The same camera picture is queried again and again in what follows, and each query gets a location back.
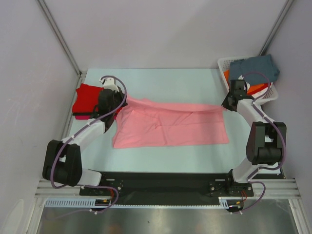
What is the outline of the pink t shirt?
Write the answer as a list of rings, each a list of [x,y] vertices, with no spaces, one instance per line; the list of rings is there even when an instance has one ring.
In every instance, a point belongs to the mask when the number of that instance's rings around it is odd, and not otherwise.
[[[116,117],[113,148],[228,144],[224,108],[127,97]]]

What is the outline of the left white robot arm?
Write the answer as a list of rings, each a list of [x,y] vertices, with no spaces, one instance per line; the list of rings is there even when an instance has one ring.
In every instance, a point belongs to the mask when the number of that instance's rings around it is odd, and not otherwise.
[[[117,111],[126,105],[126,92],[120,87],[100,91],[98,104],[86,125],[72,136],[48,143],[43,178],[49,180],[55,189],[83,185],[90,186],[97,195],[104,194],[108,183],[101,179],[100,172],[83,167],[81,154],[89,144],[110,129]]]

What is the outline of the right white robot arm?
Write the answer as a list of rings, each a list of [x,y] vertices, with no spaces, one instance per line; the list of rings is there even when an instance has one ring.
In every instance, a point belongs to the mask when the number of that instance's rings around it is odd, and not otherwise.
[[[239,113],[250,126],[246,158],[230,170],[225,183],[229,195],[237,195],[261,170],[277,171],[286,159],[287,127],[276,122],[262,110],[258,99],[247,94],[247,83],[231,80],[222,106]]]

